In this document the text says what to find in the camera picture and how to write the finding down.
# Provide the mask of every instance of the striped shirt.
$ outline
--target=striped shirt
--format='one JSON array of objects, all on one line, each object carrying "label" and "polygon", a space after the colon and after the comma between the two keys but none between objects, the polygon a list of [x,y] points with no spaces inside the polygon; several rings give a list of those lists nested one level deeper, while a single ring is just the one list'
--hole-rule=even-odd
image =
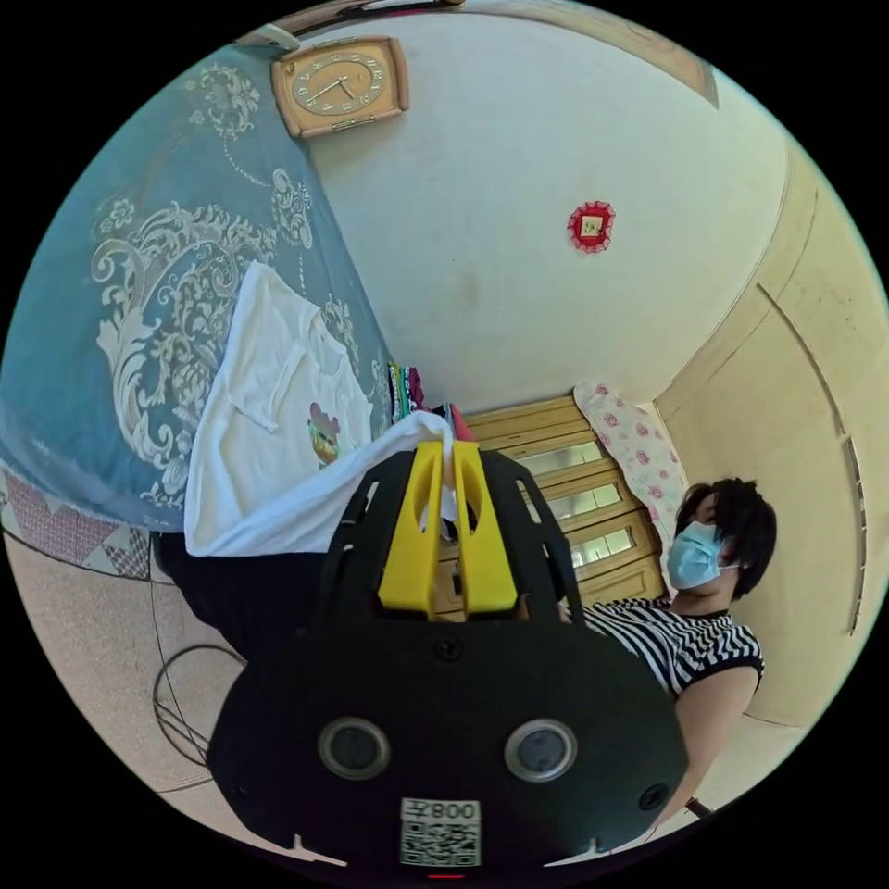
[{"label": "striped shirt", "polygon": [[731,667],[753,667],[762,679],[763,660],[753,632],[728,611],[688,617],[669,611],[666,600],[623,599],[583,609],[586,625],[611,636],[641,657],[674,698],[693,682]]}]

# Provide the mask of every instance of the face mask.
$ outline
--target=face mask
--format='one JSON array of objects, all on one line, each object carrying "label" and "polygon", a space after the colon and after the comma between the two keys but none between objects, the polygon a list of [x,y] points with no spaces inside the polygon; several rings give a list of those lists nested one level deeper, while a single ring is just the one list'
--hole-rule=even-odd
[{"label": "face mask", "polygon": [[716,580],[720,571],[737,568],[737,565],[720,567],[722,540],[716,535],[716,525],[704,525],[699,521],[693,521],[676,535],[667,554],[667,572],[674,589],[691,590]]}]

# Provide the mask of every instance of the red decoration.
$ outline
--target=red decoration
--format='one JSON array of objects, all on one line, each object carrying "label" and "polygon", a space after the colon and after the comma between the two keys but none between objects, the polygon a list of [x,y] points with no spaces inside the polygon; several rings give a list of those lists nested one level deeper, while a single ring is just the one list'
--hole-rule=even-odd
[{"label": "red decoration", "polygon": [[578,207],[568,220],[571,243],[583,253],[601,253],[611,243],[614,208],[604,201]]}]

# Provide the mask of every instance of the glass panel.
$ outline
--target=glass panel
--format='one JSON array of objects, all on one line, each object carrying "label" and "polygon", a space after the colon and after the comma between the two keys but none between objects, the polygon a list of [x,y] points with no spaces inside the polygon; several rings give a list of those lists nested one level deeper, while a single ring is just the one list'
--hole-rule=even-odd
[{"label": "glass panel", "polygon": [[593,491],[580,491],[578,494],[549,501],[549,508],[553,510],[553,515],[561,520],[579,516],[583,512],[592,512],[598,509],[598,505]]},{"label": "glass panel", "polygon": [[571,447],[560,447],[555,451],[544,451],[530,457],[519,457],[516,460],[531,471],[532,475],[543,475],[553,470],[566,470],[570,466],[582,463],[595,463],[602,459],[602,452],[595,442],[573,444]]},{"label": "glass panel", "polygon": [[626,528],[621,528],[620,531],[606,534],[605,542],[608,547],[608,552],[612,556],[616,556],[618,553],[626,552],[628,549],[632,548],[630,532],[627,531]]},{"label": "glass panel", "polygon": [[616,484],[603,484],[601,488],[596,488],[593,493],[595,494],[595,504],[600,509],[620,502],[620,494]]},{"label": "glass panel", "polygon": [[581,565],[589,565],[591,562],[597,562],[600,558],[608,558],[610,555],[605,538],[596,537],[594,540],[584,541],[571,548],[571,564],[574,568],[579,568]]},{"label": "glass panel", "polygon": [[550,500],[549,508],[557,519],[571,519],[580,516],[584,512],[593,512],[595,509],[609,507],[612,503],[620,502],[618,488],[614,484],[603,484],[593,491],[580,491],[567,497],[558,497]]}]

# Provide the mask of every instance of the camera lens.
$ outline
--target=camera lens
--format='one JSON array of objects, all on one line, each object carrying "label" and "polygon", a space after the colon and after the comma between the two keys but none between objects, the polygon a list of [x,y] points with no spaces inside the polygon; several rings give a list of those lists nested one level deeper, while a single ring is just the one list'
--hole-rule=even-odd
[{"label": "camera lens", "polygon": [[509,736],[507,768],[523,781],[553,781],[563,775],[577,756],[574,733],[555,720],[533,720]]},{"label": "camera lens", "polygon": [[371,722],[356,718],[334,720],[318,741],[321,761],[334,774],[352,781],[374,778],[389,763],[389,743]]}]

